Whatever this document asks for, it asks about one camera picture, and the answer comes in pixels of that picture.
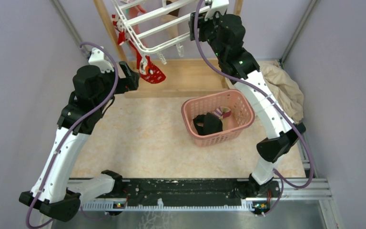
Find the striped maroon purple sock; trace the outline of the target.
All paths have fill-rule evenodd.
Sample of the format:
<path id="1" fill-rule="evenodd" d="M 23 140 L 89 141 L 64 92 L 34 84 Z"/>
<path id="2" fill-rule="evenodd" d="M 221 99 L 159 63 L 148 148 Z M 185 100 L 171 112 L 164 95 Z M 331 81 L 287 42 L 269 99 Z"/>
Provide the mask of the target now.
<path id="1" fill-rule="evenodd" d="M 226 106 L 219 106 L 213 111 L 213 114 L 219 119 L 225 119 L 231 116 L 232 110 Z"/>

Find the black sock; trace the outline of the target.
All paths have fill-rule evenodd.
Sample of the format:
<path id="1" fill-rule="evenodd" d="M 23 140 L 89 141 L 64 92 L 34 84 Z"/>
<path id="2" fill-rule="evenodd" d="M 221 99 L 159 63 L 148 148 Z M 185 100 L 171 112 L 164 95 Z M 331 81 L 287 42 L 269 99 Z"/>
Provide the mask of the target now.
<path id="1" fill-rule="evenodd" d="M 203 132 L 205 135 L 211 135 L 223 131 L 222 121 L 212 113 L 207 113 L 204 117 Z"/>
<path id="2" fill-rule="evenodd" d="M 205 114 L 201 114 L 196 116 L 193 119 L 193 125 L 197 131 L 198 135 L 204 136 L 204 135 L 210 135 L 210 126 L 208 121 L 208 116 Z"/>

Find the pink plastic laundry basket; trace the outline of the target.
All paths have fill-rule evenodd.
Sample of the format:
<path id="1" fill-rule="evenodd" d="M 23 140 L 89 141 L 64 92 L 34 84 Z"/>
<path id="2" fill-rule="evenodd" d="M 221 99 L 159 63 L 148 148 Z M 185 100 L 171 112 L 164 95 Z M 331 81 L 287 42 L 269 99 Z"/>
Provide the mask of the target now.
<path id="1" fill-rule="evenodd" d="M 234 89 L 189 99 L 181 113 L 189 135 L 201 147 L 235 139 L 255 120 L 245 96 Z"/>

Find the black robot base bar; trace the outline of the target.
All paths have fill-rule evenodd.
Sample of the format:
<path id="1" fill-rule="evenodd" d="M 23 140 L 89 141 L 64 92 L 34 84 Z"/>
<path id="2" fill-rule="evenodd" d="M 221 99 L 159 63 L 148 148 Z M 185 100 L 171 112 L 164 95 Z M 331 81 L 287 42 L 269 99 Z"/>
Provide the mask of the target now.
<path id="1" fill-rule="evenodd" d="M 85 211 L 118 215 L 127 211 L 249 211 L 265 214 L 282 193 L 278 181 L 258 187 L 247 178 L 129 178 L 111 191 L 83 204 Z"/>

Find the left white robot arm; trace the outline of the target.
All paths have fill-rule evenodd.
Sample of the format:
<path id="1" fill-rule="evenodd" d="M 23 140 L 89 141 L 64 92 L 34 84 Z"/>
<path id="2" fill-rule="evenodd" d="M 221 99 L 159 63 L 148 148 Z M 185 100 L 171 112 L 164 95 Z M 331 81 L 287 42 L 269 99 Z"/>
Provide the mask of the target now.
<path id="1" fill-rule="evenodd" d="M 33 188 L 20 194 L 21 203 L 51 219 L 67 222 L 83 203 L 106 193 L 113 198 L 123 193 L 122 176 L 109 170 L 81 188 L 69 187 L 68 180 L 82 147 L 113 104 L 114 96 L 136 90 L 139 78 L 126 62 L 105 71 L 96 65 L 77 70 L 72 79 L 74 90 L 57 122 L 49 158 Z"/>

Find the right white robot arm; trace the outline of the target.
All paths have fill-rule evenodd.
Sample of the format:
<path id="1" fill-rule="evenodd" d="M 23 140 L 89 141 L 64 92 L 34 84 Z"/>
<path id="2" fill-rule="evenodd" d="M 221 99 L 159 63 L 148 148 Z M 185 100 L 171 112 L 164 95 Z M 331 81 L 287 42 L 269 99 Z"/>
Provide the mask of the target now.
<path id="1" fill-rule="evenodd" d="M 249 190 L 261 197 L 268 190 L 280 158 L 298 141 L 305 144 L 303 123 L 296 124 L 270 91 L 255 58 L 243 47 L 245 28 L 240 16 L 215 12 L 190 15 L 190 39 L 199 45 L 206 42 L 217 57 L 217 73 L 227 77 L 245 96 L 265 128 L 267 137 L 256 145 L 260 159 L 250 174 Z"/>

